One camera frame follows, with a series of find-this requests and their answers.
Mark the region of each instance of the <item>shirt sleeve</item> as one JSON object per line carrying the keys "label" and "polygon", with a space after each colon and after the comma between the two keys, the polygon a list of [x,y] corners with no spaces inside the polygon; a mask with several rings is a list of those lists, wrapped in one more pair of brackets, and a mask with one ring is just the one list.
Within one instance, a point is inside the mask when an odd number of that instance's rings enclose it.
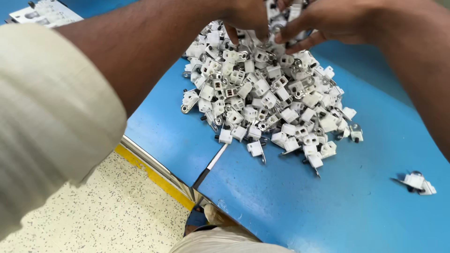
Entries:
{"label": "shirt sleeve", "polygon": [[65,182],[80,185],[120,142],[126,112],[70,41],[0,26],[0,240]]}

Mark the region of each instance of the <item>person's hand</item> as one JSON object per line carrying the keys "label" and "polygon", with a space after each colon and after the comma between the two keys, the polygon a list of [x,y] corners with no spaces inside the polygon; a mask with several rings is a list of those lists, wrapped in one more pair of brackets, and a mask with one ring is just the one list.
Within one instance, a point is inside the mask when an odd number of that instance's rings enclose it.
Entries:
{"label": "person's hand", "polygon": [[[284,8],[290,0],[278,0]],[[308,49],[326,40],[339,40],[346,44],[369,42],[374,17],[377,11],[390,4],[384,0],[317,0],[311,3],[300,17],[291,21],[277,35],[275,42],[281,44],[299,32],[317,29],[318,32],[286,50],[292,54]]]}
{"label": "person's hand", "polygon": [[237,45],[236,28],[255,30],[259,40],[265,41],[269,34],[267,11],[263,0],[230,0],[232,9],[222,18],[225,29],[233,44]]}

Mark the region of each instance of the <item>blue workbench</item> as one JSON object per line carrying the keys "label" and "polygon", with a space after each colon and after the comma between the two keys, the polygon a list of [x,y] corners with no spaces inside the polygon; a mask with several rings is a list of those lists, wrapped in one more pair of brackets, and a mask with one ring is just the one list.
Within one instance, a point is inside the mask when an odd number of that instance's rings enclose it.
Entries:
{"label": "blue workbench", "polygon": [[[383,58],[337,42],[313,55],[334,68],[364,142],[336,142],[320,179],[302,154],[279,157],[283,149],[269,144],[262,166],[234,140],[198,191],[262,241],[302,253],[450,252],[449,163]],[[411,194],[389,179],[414,170],[436,195]]]}

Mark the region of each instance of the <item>white plastic housing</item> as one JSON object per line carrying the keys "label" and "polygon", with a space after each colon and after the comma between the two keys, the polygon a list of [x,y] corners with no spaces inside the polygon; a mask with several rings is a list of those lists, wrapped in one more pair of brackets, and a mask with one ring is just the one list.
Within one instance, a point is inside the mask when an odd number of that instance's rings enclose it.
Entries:
{"label": "white plastic housing", "polygon": [[204,85],[202,91],[200,91],[200,97],[208,101],[211,101],[214,96],[214,88],[208,85]]}
{"label": "white plastic housing", "polygon": [[222,129],[219,135],[219,143],[228,143],[231,144],[233,141],[233,137],[231,136],[230,130]]}
{"label": "white plastic housing", "polygon": [[277,97],[271,91],[268,91],[261,99],[261,104],[267,109],[272,109],[276,102]]}
{"label": "white plastic housing", "polygon": [[226,113],[226,117],[232,124],[239,124],[242,120],[244,120],[244,117],[235,111],[228,111]]}
{"label": "white plastic housing", "polygon": [[256,95],[262,97],[269,89],[269,84],[264,80],[260,79],[254,85]]}
{"label": "white plastic housing", "polygon": [[262,155],[262,147],[259,141],[247,144],[247,150],[252,153],[253,157]]}
{"label": "white plastic housing", "polygon": [[281,112],[281,117],[287,122],[287,123],[291,123],[293,120],[295,120],[296,118],[298,118],[298,113],[296,113],[295,111],[286,108],[284,111]]}
{"label": "white plastic housing", "polygon": [[247,133],[247,129],[243,128],[242,126],[235,127],[231,131],[231,135],[238,139],[239,142],[242,142],[242,139],[244,138],[245,134]]}
{"label": "white plastic housing", "polygon": [[288,136],[283,132],[274,133],[271,141],[284,149],[284,143],[288,141]]}
{"label": "white plastic housing", "polygon": [[200,98],[198,100],[198,110],[202,113],[207,113],[212,110],[212,104],[210,101]]}
{"label": "white plastic housing", "polygon": [[256,128],[256,126],[251,125],[248,129],[247,137],[252,137],[254,140],[259,140],[261,138],[261,130]]}

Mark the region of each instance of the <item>terrazzo floor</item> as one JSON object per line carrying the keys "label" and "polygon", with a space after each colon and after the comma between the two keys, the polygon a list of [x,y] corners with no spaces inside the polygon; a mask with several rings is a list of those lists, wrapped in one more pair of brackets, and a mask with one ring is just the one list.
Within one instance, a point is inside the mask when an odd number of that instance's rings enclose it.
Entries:
{"label": "terrazzo floor", "polygon": [[144,170],[112,153],[87,184],[64,185],[0,242],[0,253],[166,253],[189,211]]}

